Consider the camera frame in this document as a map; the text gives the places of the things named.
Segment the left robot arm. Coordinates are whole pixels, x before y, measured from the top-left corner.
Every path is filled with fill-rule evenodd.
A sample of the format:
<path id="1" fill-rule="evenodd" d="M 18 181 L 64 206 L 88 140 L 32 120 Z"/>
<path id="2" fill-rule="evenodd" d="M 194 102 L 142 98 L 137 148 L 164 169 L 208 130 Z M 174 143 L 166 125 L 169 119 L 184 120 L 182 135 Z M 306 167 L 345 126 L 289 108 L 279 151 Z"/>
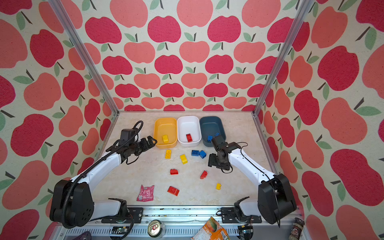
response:
<path id="1" fill-rule="evenodd" d="M 143 125 L 143 121 L 138 121 L 131 129 L 123 130 L 121 138 L 99 160 L 70 180 L 61 180 L 55 185 L 49 215 L 52 222 L 72 229 L 99 219 L 132 219 L 125 200 L 109 198 L 95 202 L 92 192 L 115 168 L 133 164 L 129 161 L 130 156 L 139 158 L 155 147 L 157 140 L 153 137 L 140 138 Z"/>

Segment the dark teal plastic container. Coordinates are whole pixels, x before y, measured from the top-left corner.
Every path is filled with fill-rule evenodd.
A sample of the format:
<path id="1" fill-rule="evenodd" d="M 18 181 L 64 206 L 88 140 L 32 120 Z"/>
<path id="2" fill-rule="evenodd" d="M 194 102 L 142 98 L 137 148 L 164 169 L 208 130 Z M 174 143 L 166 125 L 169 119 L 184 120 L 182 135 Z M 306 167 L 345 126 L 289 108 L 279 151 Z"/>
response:
<path id="1" fill-rule="evenodd" d="M 226 140 L 227 136 L 222 120 L 217 116 L 207 116 L 200 119 L 202 141 L 206 147 L 213 147 L 212 142 L 208 141 L 209 136 L 215 137 L 218 133 Z"/>

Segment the white plastic container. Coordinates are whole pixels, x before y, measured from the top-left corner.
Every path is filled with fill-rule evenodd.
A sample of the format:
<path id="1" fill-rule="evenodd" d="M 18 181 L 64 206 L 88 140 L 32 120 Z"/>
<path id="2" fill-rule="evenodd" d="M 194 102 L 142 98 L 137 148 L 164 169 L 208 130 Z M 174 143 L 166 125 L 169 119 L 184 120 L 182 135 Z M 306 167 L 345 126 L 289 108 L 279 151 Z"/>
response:
<path id="1" fill-rule="evenodd" d="M 183 116 L 177 119 L 178 142 L 182 147 L 196 147 L 202 140 L 200 120 L 196 116 Z M 191 134 L 193 142 L 188 143 L 186 134 Z"/>

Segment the yellow plastic container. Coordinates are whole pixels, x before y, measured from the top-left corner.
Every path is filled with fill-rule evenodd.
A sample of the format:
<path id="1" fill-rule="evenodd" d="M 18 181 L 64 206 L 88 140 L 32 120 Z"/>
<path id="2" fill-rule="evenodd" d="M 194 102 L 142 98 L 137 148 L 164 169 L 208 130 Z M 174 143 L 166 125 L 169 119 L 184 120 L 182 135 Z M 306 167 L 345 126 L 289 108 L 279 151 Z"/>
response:
<path id="1" fill-rule="evenodd" d="M 163 143 L 162 135 L 167 135 L 169 143 Z M 160 118 L 155 121 L 154 139 L 158 141 L 156 147 L 158 149 L 171 149 L 178 143 L 178 128 L 175 118 Z"/>

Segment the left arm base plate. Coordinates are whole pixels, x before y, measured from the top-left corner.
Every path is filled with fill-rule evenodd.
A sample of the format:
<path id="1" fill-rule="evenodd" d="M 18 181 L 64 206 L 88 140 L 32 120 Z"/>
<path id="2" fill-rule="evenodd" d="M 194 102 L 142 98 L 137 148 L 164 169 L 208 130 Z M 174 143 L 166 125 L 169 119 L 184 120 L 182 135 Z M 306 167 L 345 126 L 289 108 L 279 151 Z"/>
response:
<path id="1" fill-rule="evenodd" d="M 131 208 L 123 207 L 114 216 L 107 216 L 102 218 L 104 224 L 140 224 L 143 217 L 144 208 Z"/>

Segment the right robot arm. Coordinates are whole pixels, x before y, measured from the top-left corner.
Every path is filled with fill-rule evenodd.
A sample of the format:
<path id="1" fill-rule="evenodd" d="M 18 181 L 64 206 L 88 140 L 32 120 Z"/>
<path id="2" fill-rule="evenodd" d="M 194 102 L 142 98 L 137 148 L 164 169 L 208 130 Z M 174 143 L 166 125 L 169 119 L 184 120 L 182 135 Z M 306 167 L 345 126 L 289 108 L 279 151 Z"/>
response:
<path id="1" fill-rule="evenodd" d="M 213 141 L 215 154 L 209 156 L 209 166 L 230 173 L 233 167 L 239 169 L 258 187 L 258 198 L 244 197 L 234 203 L 238 222 L 247 223 L 252 216 L 261 216 L 267 223 L 280 224 L 282 218 L 297 210 L 297 203 L 288 178 L 284 174 L 274 174 L 251 157 L 235 142 L 217 143 Z"/>

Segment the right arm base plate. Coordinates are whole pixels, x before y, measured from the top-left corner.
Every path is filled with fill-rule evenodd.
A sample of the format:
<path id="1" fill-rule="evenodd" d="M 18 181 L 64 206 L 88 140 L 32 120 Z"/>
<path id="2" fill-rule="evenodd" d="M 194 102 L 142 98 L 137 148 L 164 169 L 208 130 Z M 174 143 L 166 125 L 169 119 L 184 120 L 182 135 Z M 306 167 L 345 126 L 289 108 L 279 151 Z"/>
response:
<path id="1" fill-rule="evenodd" d="M 216 214 L 222 218 L 224 224 L 261 224 L 263 222 L 261 216 L 245 216 L 239 220 L 236 217 L 235 209 L 232 207 L 223 207 Z"/>

